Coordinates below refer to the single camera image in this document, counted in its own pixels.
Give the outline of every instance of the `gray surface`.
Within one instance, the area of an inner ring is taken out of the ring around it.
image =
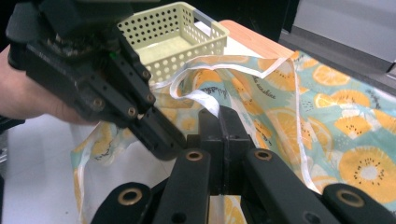
[[[8,131],[3,224],[78,223],[70,151],[92,129],[42,116]],[[134,181],[152,187],[169,176],[172,167],[171,161],[158,161],[141,144],[109,166],[89,162],[84,178],[90,186],[85,194],[88,211],[93,216],[118,185]]]
[[[294,25],[388,62],[396,60],[394,0],[304,0]]]

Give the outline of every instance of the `white table surface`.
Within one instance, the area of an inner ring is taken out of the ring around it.
[[[224,54],[258,56],[231,38]],[[78,223],[70,151],[92,129],[45,115],[8,130],[3,224]],[[95,183],[88,184],[94,186],[98,195],[95,202],[90,203],[99,205],[122,181],[107,183],[100,180],[96,172],[129,175],[134,182],[151,187],[170,175],[173,161],[158,161],[140,144],[131,147],[133,150],[127,150],[118,160],[128,160],[132,169],[119,167],[117,162],[110,167],[90,164],[95,172],[87,170],[86,175],[91,175]]]

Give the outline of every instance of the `cloth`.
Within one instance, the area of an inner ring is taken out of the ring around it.
[[[290,59],[199,57],[153,88],[156,106],[184,134],[198,133],[203,106],[215,115],[219,105],[231,107],[256,147],[277,153],[308,188],[321,193],[331,183],[347,183],[396,210],[394,97],[300,51]],[[82,222],[91,218],[84,213],[86,162],[117,162],[134,141],[128,130],[101,123],[72,152]],[[245,222],[238,196],[220,200],[210,220]]]

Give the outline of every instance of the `bolt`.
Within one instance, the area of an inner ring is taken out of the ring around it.
[[[270,161],[272,159],[272,154],[266,151],[255,151],[254,155],[256,156],[257,159],[262,160],[262,161]]]
[[[153,102],[155,100],[154,96],[152,94],[148,95],[148,101]]]
[[[198,151],[191,151],[186,155],[186,157],[189,161],[199,161],[201,158],[204,157],[204,155]]]
[[[130,107],[128,109],[128,115],[131,117],[134,117],[136,115],[136,109],[134,109],[133,107]]]
[[[92,102],[93,106],[95,107],[102,107],[103,106],[103,100],[101,98],[96,98]]]
[[[150,78],[150,73],[148,70],[143,71],[143,78],[149,79]]]

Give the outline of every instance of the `basket handle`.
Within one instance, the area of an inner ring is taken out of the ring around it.
[[[198,21],[203,22],[205,25],[207,25],[208,27],[212,27],[212,21],[214,21],[212,18],[206,16],[205,13],[203,13],[202,11],[195,9],[193,11],[193,16],[195,19],[197,19]]]

